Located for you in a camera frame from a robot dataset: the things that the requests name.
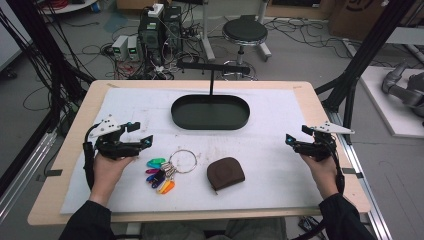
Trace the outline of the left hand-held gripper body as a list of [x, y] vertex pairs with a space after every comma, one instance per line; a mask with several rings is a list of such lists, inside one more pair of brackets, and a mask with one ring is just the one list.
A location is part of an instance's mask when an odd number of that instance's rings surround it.
[[109, 114], [87, 131], [87, 138], [96, 138], [95, 147], [101, 155], [110, 159], [137, 156], [137, 142], [122, 142], [120, 140], [121, 125]]

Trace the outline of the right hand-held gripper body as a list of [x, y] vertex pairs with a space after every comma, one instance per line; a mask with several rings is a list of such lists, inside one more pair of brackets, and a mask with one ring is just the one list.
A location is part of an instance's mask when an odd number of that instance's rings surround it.
[[295, 147], [294, 151], [302, 155], [314, 157], [317, 161], [324, 160], [336, 152], [336, 141], [333, 134], [354, 134], [355, 131], [339, 126], [331, 122], [324, 122], [319, 126], [311, 126], [314, 129], [312, 143], [300, 142], [299, 147]]

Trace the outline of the black oval tray with hanger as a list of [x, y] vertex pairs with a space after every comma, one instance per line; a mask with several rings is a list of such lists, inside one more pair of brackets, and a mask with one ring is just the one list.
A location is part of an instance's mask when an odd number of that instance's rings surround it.
[[250, 117], [249, 104], [234, 95], [214, 93], [216, 71], [248, 74], [248, 67], [219, 64], [189, 63], [179, 60], [177, 66], [185, 69], [210, 70], [208, 94], [191, 94], [179, 97], [171, 106], [173, 122], [186, 130], [237, 130], [244, 127]]

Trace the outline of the brown coin purse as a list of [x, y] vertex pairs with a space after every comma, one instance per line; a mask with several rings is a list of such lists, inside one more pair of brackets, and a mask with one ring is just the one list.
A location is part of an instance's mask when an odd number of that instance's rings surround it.
[[225, 157], [207, 167], [207, 178], [214, 191], [233, 186], [245, 180], [244, 171], [233, 157]]

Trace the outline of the person's left hand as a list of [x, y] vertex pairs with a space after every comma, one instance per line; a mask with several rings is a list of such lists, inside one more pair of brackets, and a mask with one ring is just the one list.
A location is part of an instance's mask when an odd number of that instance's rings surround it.
[[89, 200], [106, 207], [124, 169], [134, 160], [134, 157], [113, 160], [97, 154], [94, 158], [94, 184]]

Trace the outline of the person's right hand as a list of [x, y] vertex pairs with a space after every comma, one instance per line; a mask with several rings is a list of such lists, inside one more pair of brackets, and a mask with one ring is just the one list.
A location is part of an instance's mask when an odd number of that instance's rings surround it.
[[317, 185], [318, 191], [323, 199], [326, 199], [336, 193], [336, 165], [332, 157], [328, 157], [321, 161], [316, 161], [314, 157], [300, 155], [307, 164], [312, 177]]

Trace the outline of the white power supply unit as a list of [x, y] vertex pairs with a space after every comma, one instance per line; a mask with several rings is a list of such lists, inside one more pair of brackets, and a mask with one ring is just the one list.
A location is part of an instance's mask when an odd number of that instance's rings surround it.
[[128, 56], [128, 37], [126, 35], [119, 36], [112, 44], [112, 50], [118, 61], [125, 61]]
[[140, 59], [140, 54], [139, 54], [138, 38], [136, 36], [128, 37], [127, 48], [128, 48], [129, 59], [131, 61], [138, 61]]

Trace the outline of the white floor board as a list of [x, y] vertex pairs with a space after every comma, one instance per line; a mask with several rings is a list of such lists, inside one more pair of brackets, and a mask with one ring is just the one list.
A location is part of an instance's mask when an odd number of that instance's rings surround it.
[[389, 67], [369, 66], [361, 76], [361, 83], [392, 136], [424, 139], [424, 118], [381, 90], [383, 79], [390, 71]]

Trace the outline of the large black computer tower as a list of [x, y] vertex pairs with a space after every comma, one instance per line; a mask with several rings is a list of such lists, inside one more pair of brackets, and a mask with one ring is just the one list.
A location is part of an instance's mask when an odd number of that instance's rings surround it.
[[151, 10], [153, 7], [145, 7], [141, 12], [138, 37], [145, 62], [151, 65], [162, 65], [163, 24], [159, 17], [148, 15]]

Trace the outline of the narrow black computer tower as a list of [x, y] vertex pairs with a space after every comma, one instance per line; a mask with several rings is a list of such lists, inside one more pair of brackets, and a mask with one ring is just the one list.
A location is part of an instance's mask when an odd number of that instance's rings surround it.
[[177, 53], [182, 50], [181, 14], [182, 9], [180, 6], [168, 6], [165, 9], [163, 17], [168, 48], [173, 53]]

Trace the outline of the person's legs in grey trousers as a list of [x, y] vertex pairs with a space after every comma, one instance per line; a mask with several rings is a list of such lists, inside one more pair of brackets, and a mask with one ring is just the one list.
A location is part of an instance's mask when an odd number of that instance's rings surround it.
[[287, 240], [284, 217], [145, 223], [141, 234], [143, 240]]

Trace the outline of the black round stool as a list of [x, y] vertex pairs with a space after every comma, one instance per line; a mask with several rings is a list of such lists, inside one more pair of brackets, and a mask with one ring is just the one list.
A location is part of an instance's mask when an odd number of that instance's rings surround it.
[[254, 16], [241, 16], [238, 19], [230, 20], [225, 23], [222, 28], [222, 34], [227, 41], [239, 46], [237, 58], [235, 60], [226, 61], [225, 65], [247, 67], [249, 69], [249, 73], [223, 70], [221, 72], [221, 77], [225, 80], [256, 80], [256, 69], [253, 65], [243, 59], [244, 48], [248, 46], [259, 46], [264, 43], [268, 36], [268, 30], [266, 27], [256, 21]]

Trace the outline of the white power adapter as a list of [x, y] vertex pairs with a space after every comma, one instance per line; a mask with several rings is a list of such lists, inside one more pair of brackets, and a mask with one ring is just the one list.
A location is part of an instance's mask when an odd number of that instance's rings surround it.
[[163, 12], [163, 9], [164, 9], [163, 4], [155, 3], [152, 6], [152, 9], [148, 11], [148, 16], [158, 18], [161, 15], [161, 13]]

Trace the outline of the cardboard box with black logo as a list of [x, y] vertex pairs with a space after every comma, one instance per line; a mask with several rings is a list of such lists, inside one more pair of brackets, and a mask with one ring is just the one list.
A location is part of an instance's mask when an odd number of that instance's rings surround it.
[[353, 40], [364, 40], [385, 10], [384, 0], [336, 0], [329, 34]]

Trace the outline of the aluminium rail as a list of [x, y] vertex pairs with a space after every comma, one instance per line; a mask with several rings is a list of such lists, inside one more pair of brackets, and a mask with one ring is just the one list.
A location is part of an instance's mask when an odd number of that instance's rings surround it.
[[5, 221], [18, 198], [28, 186], [56, 139], [56, 131], [45, 133], [40, 140], [36, 141], [35, 146], [25, 147], [25, 150], [28, 150], [29, 153], [23, 156], [23, 166], [0, 197], [0, 225]]
[[382, 212], [379, 209], [378, 203], [368, 183], [368, 179], [366, 178], [360, 160], [355, 152], [354, 146], [350, 142], [350, 138], [345, 134], [340, 133], [337, 133], [337, 137], [340, 141], [341, 147], [345, 152], [347, 161], [354, 169], [356, 179], [359, 181], [361, 189], [370, 205], [370, 210], [366, 213], [366, 219], [369, 227], [373, 230], [374, 235], [378, 240], [393, 240]]

